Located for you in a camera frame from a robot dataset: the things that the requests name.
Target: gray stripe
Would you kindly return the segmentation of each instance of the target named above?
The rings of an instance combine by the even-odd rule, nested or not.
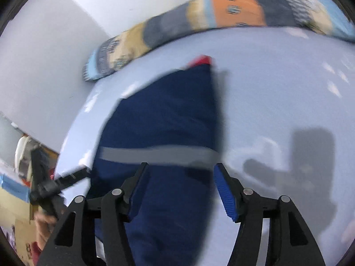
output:
[[[192,168],[213,169],[219,162],[219,154],[207,147],[165,145],[143,149],[122,149],[101,147],[100,158],[103,160],[151,165],[175,165]]]

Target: ribbed blue pad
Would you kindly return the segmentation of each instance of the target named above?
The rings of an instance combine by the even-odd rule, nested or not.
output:
[[[231,217],[233,222],[236,222],[238,220],[238,213],[237,206],[235,203],[235,197],[230,191],[229,186],[226,180],[224,179],[220,168],[217,165],[215,165],[213,169],[213,178],[228,217]]]

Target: patchwork blanket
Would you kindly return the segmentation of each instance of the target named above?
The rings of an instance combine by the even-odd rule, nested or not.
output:
[[[110,75],[169,41],[235,26],[306,27],[355,39],[354,25],[332,0],[191,0],[104,42],[84,66],[84,80]]]
[[[205,57],[123,99],[103,129],[87,198],[121,186],[149,163],[139,213],[125,224],[137,266],[186,266],[198,258],[218,162],[212,81]],[[100,222],[95,233],[102,239]]]

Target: red fabric corner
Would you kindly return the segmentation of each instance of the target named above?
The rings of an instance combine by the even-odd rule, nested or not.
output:
[[[206,55],[202,55],[199,56],[198,58],[192,60],[189,64],[188,67],[195,67],[195,66],[199,66],[199,65],[211,65],[212,63],[212,58],[210,56],[206,56]]]
[[[37,242],[31,243],[31,254],[32,254],[32,261],[34,266],[37,265],[39,256],[41,255],[42,251],[39,249]]]

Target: multicolored quilt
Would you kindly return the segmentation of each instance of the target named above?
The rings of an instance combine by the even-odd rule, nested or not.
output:
[[[104,42],[84,66],[84,80],[108,76],[172,40],[235,26],[306,27],[355,40],[353,23],[332,0],[191,0]]]

